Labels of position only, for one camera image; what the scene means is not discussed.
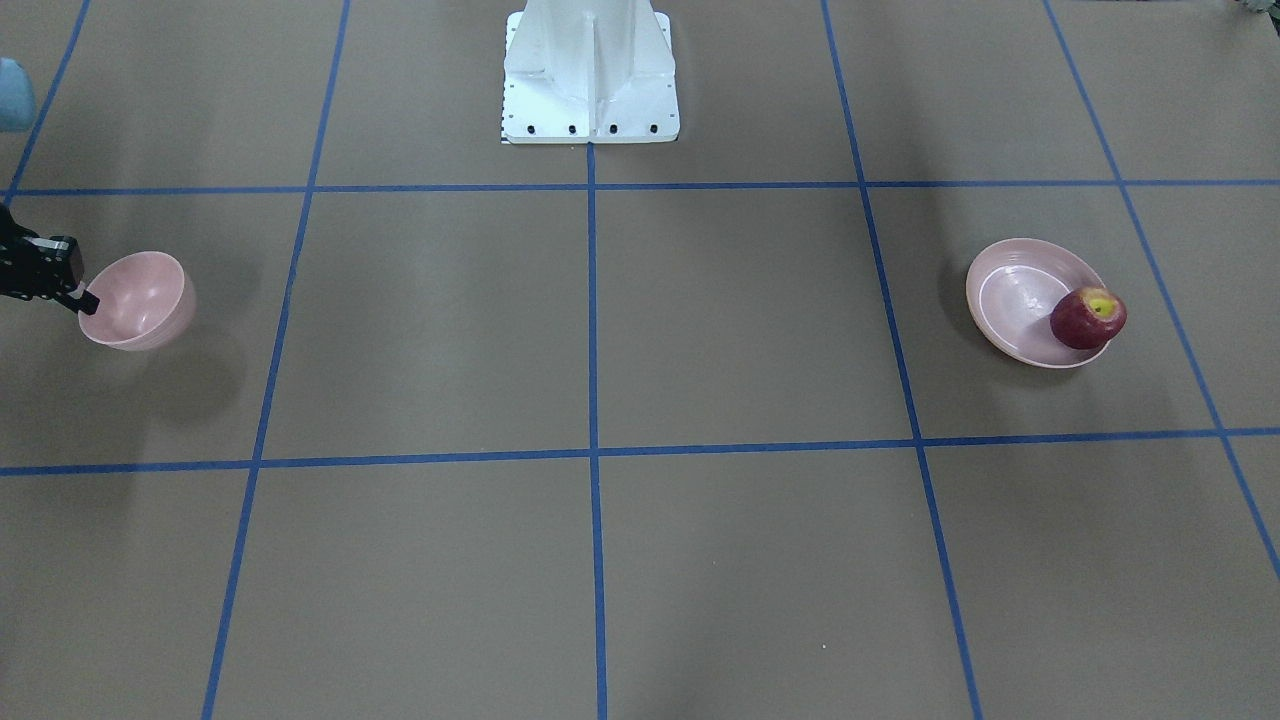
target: red apple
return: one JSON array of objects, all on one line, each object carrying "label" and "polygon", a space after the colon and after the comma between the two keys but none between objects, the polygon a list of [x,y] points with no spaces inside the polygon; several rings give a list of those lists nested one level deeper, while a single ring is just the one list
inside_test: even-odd
[{"label": "red apple", "polygon": [[1129,310],[1105,287],[1082,287],[1060,300],[1048,316],[1053,337],[1068,347],[1092,350],[1120,332]]}]

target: blue grid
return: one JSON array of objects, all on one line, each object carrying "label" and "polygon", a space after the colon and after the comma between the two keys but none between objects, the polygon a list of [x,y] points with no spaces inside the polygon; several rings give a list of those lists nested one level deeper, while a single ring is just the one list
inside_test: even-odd
[{"label": "blue grid", "polygon": [[[236,536],[236,544],[232,553],[230,569],[228,573],[227,588],[223,601],[223,611],[219,620],[218,639],[212,652],[209,673],[209,683],[202,706],[202,720],[210,720],[214,715],[214,706],[218,693],[218,683],[221,671],[221,662],[227,647],[227,638],[230,630],[230,621],[236,602],[236,589],[239,578],[239,568],[243,559],[244,542],[252,518],[253,497],[257,486],[257,477],[262,469],[280,468],[326,468],[326,466],[365,466],[365,465],[412,465],[412,464],[456,464],[456,462],[493,462],[493,461],[532,461],[550,459],[586,459],[590,461],[590,493],[591,493],[591,530],[593,530],[593,560],[595,583],[595,635],[596,635],[596,710],[600,720],[608,716],[608,674],[605,665],[605,594],[604,594],[604,546],[603,546],[603,519],[600,498],[600,459],[602,457],[634,457],[658,455],[717,455],[717,454],[768,454],[768,452],[818,452],[818,451],[860,451],[860,450],[886,450],[886,448],[914,448],[920,479],[924,487],[925,500],[929,507],[931,523],[937,544],[938,561],[941,565],[947,600],[951,609],[954,629],[956,634],[957,650],[960,653],[965,682],[969,691],[970,705],[975,719],[983,716],[982,702],[978,693],[978,684],[969,656],[969,648],[964,633],[963,615],[959,596],[951,574],[947,557],[946,538],[941,512],[933,493],[932,478],[929,474],[928,452],[931,447],[975,447],[995,445],[1046,445],[1046,443],[1085,443],[1085,442],[1132,442],[1132,441],[1161,441],[1185,438],[1217,438],[1230,462],[1231,470],[1239,484],[1245,503],[1256,524],[1260,538],[1271,560],[1272,568],[1280,577],[1280,557],[1276,555],[1275,544],[1267,527],[1258,511],[1253,493],[1249,488],[1244,471],[1235,456],[1231,438],[1236,437],[1276,437],[1280,436],[1280,427],[1249,427],[1228,428],[1219,415],[1217,406],[1210,392],[1208,384],[1201,372],[1190,340],[1180,320],[1156,255],[1147,241],[1142,220],[1129,195],[1130,187],[1276,187],[1280,178],[1219,178],[1219,179],[1135,179],[1125,178],[1111,151],[1110,142],[1102,128],[1102,123],[1094,111],[1084,81],[1075,65],[1066,36],[1057,20],[1050,0],[1042,0],[1044,12],[1061,46],[1076,90],[1089,114],[1094,131],[1101,143],[1102,151],[1111,168],[1111,179],[995,179],[995,181],[869,181],[865,177],[861,154],[858,143],[858,135],[854,126],[852,110],[845,86],[844,70],[840,60],[840,51],[832,27],[831,12],[827,0],[819,0],[827,40],[831,51],[832,69],[835,72],[836,86],[840,92],[841,106],[845,114],[845,126],[849,135],[850,151],[856,170],[855,182],[687,182],[687,183],[600,183],[596,182],[595,147],[586,147],[586,182],[585,183],[522,183],[522,184],[319,184],[316,182],[320,158],[324,149],[325,129],[329,122],[329,109],[333,102],[334,87],[342,63],[342,49],[347,31],[347,20],[351,12],[351,0],[343,0],[342,14],[338,23],[337,38],[334,42],[333,58],[329,69],[328,86],[324,104],[320,111],[320,120],[316,129],[316,138],[312,150],[311,167],[307,183],[301,186],[238,186],[238,187],[136,187],[136,188],[20,188],[22,177],[29,163],[31,154],[38,140],[49,110],[52,106],[58,88],[70,63],[76,44],[88,13],[91,0],[83,0],[77,13],[72,35],[67,49],[61,56],[58,70],[50,85],[49,94],[41,105],[36,123],[24,146],[18,168],[5,191],[5,204],[14,197],[58,197],[58,196],[173,196],[173,195],[262,195],[262,193],[293,193],[303,197],[302,211],[298,219],[298,229],[294,238],[293,255],[289,263],[289,272],[285,281],[284,297],[280,306],[280,316],[275,334],[275,343],[271,355],[271,364],[268,373],[266,388],[262,396],[262,407],[259,418],[257,434],[253,446],[253,455],[247,460],[206,460],[184,462],[137,462],[137,464],[100,464],[100,465],[46,465],[46,466],[10,466],[0,468],[0,478],[4,477],[38,477],[38,475],[67,475],[67,474],[124,474],[124,473],[187,473],[187,471],[214,471],[214,470],[247,470],[244,497]],[[879,238],[876,229],[874,211],[872,208],[872,188],[946,188],[946,187],[1114,187],[1120,191],[1125,208],[1133,222],[1134,229],[1142,243],[1143,252],[1149,264],[1152,275],[1157,283],[1166,310],[1174,322],[1179,341],[1187,355],[1201,395],[1204,400],[1212,419],[1212,428],[1180,429],[1180,430],[1135,430],[1114,433],[1060,433],[1060,434],[1018,434],[1018,436],[969,436],[969,437],[924,437],[920,432],[916,418],[915,402],[911,395],[910,374],[906,359],[902,352],[899,336],[897,320],[893,313],[893,300],[884,272],[881,255]],[[831,441],[831,442],[778,442],[778,443],[726,443],[726,445],[682,445],[682,446],[625,446],[603,447],[599,442],[599,404],[598,404],[598,307],[596,307],[596,193],[611,191],[653,191],[653,190],[831,190],[849,188],[858,190],[863,211],[867,220],[872,252],[876,261],[877,274],[881,284],[882,300],[884,305],[886,320],[893,343],[893,352],[899,368],[904,404],[911,428],[910,438],[872,439],[872,441]],[[328,457],[287,457],[265,459],[264,446],[266,430],[271,415],[271,404],[275,392],[276,377],[285,342],[285,333],[289,322],[289,307],[293,283],[297,278],[298,259],[301,258],[306,238],[307,220],[310,217],[311,201],[317,193],[371,193],[371,192],[585,192],[588,197],[588,287],[589,287],[589,447],[585,448],[557,448],[557,450],[530,450],[530,451],[499,451],[499,452],[439,452],[417,455],[380,455],[380,456],[328,456]]]}]

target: pink cup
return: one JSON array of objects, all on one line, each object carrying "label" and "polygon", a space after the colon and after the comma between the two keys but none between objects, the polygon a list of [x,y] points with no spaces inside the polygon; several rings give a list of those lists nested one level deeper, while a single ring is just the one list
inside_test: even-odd
[{"label": "pink cup", "polygon": [[196,288],[164,252],[120,258],[87,291],[101,304],[92,315],[79,314],[81,331],[108,347],[155,350],[182,334],[196,316]]}]

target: white mounting bracket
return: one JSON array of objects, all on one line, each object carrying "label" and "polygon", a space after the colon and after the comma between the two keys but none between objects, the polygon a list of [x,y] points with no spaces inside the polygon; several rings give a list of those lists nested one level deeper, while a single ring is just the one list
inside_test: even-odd
[{"label": "white mounting bracket", "polygon": [[507,19],[502,140],[669,142],[671,19],[649,0],[529,0]]}]

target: bowl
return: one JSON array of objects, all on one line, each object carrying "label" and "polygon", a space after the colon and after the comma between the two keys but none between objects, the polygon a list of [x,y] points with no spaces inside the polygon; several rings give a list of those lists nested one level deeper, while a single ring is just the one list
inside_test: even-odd
[{"label": "bowl", "polygon": [[1075,350],[1050,329],[1062,297],[1085,286],[1106,287],[1088,263],[1052,242],[1012,237],[988,246],[969,265],[969,313],[987,340],[1006,355],[1037,368],[1079,368],[1107,345]]},{"label": "bowl", "polygon": [[118,350],[155,350],[173,342],[196,316],[196,288],[173,256],[157,251],[120,258],[88,292],[97,313],[79,314],[86,337]]}]

